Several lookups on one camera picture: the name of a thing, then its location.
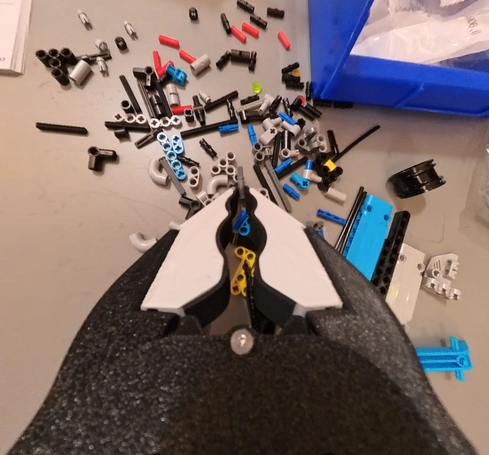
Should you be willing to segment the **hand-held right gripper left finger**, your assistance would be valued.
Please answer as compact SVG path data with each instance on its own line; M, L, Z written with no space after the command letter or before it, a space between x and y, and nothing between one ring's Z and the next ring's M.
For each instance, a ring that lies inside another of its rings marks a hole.
M202 327L219 317L230 298L230 272L225 249L232 241L234 188L229 188L183 223L140 309L194 316Z

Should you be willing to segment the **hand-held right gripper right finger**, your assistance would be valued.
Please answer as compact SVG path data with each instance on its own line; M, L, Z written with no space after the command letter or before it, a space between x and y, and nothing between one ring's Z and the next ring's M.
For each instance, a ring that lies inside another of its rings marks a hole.
M254 299L276 326L294 316L341 309L337 292L313 244L316 233L253 188L245 188L248 213L257 232Z

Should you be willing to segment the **dark grey brick axle pin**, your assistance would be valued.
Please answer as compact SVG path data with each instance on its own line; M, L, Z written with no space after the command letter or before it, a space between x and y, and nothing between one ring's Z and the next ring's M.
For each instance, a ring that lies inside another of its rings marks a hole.
M243 167L238 166L236 170L236 184L239 193L239 202L242 210L247 209L247 201L246 201L246 186L245 186L245 178L243 175Z

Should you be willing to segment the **grey desk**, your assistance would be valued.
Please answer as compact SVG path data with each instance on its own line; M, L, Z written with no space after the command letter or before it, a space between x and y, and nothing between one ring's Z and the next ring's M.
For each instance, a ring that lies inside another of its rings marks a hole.
M256 75L228 66L201 79L192 92L211 97L251 91L257 80L279 92L280 68L295 60L308 69L307 0L248 0L264 16L285 10L277 30L248 41L258 50ZM159 34L173 36L212 62L228 48L220 23L246 19L236 0L33 0L25 74L1 76L1 454L29 425L49 392L71 342L105 291L141 255L129 236L160 237L185 214L173 188L158 187L147 164L153 143L138 150L119 142L104 122L125 97L119 76L152 61ZM87 136L42 132L36 122L84 127ZM360 185L411 213L407 242L427 256L453 252L460 268L459 301L421 291L408 333L430 346L456 336L468 342L473 369L460 382L431 374L431 384L480 454L488 454L488 229L475 215L478 167L488 120L375 106L326 109L319 123L341 148L373 125L381 130L347 154L338 184L341 206L321 194L293 205L310 221L317 208L346 216ZM101 172L88 168L88 148L115 150ZM399 199L391 175L434 159L446 184Z

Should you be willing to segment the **blue rectangular brick panel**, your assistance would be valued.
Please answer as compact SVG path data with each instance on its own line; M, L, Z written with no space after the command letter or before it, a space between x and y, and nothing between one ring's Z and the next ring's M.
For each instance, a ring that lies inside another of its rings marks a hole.
M387 236L392 205L367 195L347 238L343 256L371 280Z

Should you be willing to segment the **long black brick beam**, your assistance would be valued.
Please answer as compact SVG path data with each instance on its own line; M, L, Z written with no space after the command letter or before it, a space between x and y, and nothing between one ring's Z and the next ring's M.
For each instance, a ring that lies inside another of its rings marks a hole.
M411 215L408 211L399 211L394 214L388 235L372 274L371 283L384 296L387 295L392 281L410 217Z

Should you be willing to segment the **light blue brick connector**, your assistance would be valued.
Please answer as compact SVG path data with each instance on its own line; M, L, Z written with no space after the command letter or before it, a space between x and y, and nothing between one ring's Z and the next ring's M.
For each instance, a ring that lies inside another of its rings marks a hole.
M187 178L186 171L182 168L182 163L178 157L184 153L183 139L179 134L167 135L164 132L159 132L156 136L157 141L162 147L172 170L178 180L183 181Z

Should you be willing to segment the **light grey rectangular brick panel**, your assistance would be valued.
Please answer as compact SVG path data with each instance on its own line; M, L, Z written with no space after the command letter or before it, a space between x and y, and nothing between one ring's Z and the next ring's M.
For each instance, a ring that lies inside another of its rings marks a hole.
M405 243L401 245L385 301L405 329L413 316L425 271L424 261L423 252Z

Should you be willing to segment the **thin black flexible rod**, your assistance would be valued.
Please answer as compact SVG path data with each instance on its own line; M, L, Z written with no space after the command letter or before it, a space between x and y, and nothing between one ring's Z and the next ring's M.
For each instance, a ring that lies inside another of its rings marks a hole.
M357 139L353 140L348 146L346 146L342 151L340 151L335 157L334 161L338 161L340 158L344 157L348 152L350 152L354 147L358 146L363 140L368 138L370 135L374 134L381 128L380 125L375 125L362 135L360 135Z

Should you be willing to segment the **grey wedge brick panel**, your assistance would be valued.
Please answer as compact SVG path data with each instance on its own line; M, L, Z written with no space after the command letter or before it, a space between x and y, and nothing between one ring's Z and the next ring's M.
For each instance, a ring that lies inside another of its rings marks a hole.
M454 253L430 258L425 267L421 288L449 300L459 300L461 291L453 287L459 268L459 258Z

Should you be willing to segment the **black toy wheel rim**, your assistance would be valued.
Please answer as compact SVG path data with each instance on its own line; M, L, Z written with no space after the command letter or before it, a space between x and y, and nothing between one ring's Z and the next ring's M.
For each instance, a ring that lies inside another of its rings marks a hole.
M391 175L387 182L399 199L423 195L446 184L435 166L434 159L429 159Z

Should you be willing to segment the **blue storage bin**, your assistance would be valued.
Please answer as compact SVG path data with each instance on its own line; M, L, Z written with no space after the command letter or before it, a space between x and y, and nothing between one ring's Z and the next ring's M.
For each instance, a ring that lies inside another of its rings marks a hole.
M488 118L488 73L351 55L374 0L308 0L314 100Z

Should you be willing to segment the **open instruction booklet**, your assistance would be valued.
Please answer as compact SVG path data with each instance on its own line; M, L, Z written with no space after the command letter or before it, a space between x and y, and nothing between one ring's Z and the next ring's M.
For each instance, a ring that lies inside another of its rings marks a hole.
M1 0L1 75L24 72L32 0Z

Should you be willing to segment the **long blue brick frame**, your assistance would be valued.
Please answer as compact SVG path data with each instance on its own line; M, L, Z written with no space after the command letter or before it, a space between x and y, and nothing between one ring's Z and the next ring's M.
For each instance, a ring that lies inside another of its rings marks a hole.
M450 337L447 347L416 347L416 354L424 372L449 372L464 381L464 372L473 368L467 342Z

